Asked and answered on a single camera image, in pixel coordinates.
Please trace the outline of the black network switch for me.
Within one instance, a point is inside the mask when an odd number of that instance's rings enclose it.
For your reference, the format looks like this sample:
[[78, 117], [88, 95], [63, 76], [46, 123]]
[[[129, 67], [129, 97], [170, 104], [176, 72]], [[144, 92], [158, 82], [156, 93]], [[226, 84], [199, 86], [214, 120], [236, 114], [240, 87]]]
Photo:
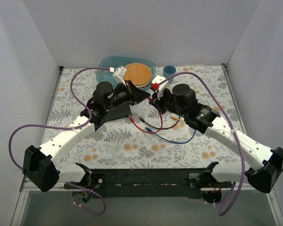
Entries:
[[128, 118], [131, 116], [131, 108], [128, 104], [121, 105], [111, 111], [108, 111], [105, 117], [103, 118], [103, 122], [115, 121], [123, 118]]

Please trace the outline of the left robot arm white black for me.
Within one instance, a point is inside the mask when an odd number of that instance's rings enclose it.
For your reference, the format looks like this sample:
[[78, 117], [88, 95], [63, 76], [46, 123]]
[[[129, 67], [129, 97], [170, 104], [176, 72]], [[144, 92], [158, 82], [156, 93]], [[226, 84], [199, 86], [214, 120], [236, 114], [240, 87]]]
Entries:
[[107, 114], [123, 105], [136, 105], [150, 94], [135, 87], [131, 81], [119, 83], [116, 88], [109, 82], [100, 82], [83, 110], [73, 123], [50, 141], [25, 151], [23, 174], [41, 191], [47, 192], [57, 183], [75, 182], [80, 188], [90, 185], [91, 170], [81, 163], [60, 165], [60, 160], [86, 136], [93, 134], [105, 122]]

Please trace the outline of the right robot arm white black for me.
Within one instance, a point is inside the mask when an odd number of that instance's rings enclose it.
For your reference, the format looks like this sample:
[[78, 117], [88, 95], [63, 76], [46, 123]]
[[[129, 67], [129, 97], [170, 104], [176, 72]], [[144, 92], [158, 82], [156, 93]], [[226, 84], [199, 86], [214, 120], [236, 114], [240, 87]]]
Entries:
[[223, 167], [218, 162], [209, 166], [197, 181], [209, 187], [220, 182], [248, 183], [256, 190], [269, 193], [283, 171], [283, 149], [272, 149], [236, 130], [218, 111], [198, 103], [196, 94], [187, 84], [172, 90], [154, 83], [150, 104], [160, 113], [170, 112], [184, 118], [192, 129], [225, 145], [241, 157], [244, 167]]

